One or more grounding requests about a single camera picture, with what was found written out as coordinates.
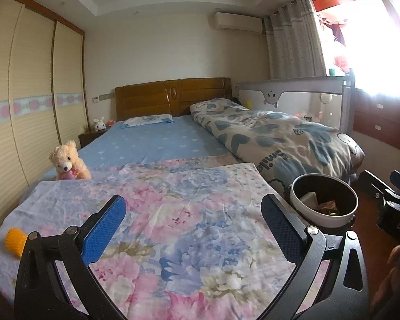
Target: yellow toy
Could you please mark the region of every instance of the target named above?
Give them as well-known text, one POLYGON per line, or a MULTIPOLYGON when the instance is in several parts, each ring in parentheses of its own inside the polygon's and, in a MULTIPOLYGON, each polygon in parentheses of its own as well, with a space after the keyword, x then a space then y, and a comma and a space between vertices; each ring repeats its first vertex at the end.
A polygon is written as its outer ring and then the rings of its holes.
POLYGON ((27 237, 28 236, 22 232, 22 230, 16 227, 11 228, 6 234, 6 249, 21 258, 27 237))

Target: wardrobe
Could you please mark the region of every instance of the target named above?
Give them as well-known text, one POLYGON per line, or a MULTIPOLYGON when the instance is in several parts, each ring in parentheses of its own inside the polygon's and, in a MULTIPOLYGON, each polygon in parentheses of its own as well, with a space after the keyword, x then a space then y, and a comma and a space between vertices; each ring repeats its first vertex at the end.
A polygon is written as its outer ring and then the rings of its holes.
POLYGON ((52 167, 50 152, 87 129, 83 35, 0 0, 0 225, 52 167))

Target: white rabbit plush toy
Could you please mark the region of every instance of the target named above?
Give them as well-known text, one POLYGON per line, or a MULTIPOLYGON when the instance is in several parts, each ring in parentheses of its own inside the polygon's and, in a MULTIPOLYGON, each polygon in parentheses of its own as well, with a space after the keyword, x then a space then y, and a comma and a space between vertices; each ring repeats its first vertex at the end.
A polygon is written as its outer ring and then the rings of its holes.
POLYGON ((93 121, 95 122, 95 131, 100 131, 100 130, 106 130, 107 126, 105 125, 102 117, 100 120, 94 119, 93 121))

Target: black device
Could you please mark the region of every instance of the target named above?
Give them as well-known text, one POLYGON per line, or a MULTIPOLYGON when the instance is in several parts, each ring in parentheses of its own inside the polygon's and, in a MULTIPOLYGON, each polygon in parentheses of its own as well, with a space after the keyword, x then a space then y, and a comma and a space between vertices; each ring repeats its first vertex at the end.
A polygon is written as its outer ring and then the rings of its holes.
MULTIPOLYGON (((344 236, 324 235, 315 226, 305 227, 273 194, 263 198, 261 212, 286 259, 296 268, 258 319, 366 319, 369 295, 357 235, 352 231, 344 236), (314 304, 295 314, 323 260, 331 262, 314 304)), ((99 259, 124 216, 124 200, 115 195, 80 228, 70 226, 62 235, 50 237, 30 233, 16 282, 16 320, 126 319, 89 268, 89 263, 99 259), (69 301, 56 260, 63 261, 88 315, 69 301)))
MULTIPOLYGON (((380 215, 377 225, 400 243, 400 195, 369 171, 360 173, 358 181, 378 206, 380 215)), ((400 172, 393 171, 390 181, 400 190, 400 172)))

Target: pillow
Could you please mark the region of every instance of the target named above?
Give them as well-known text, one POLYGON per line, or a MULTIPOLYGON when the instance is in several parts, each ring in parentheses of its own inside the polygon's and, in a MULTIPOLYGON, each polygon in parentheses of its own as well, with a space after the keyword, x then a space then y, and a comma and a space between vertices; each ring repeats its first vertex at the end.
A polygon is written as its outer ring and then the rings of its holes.
POLYGON ((126 120, 121 128, 125 129, 132 126, 141 126, 147 124, 157 124, 157 123, 173 123, 172 116, 170 114, 158 114, 158 115, 148 115, 143 117, 133 117, 126 120))

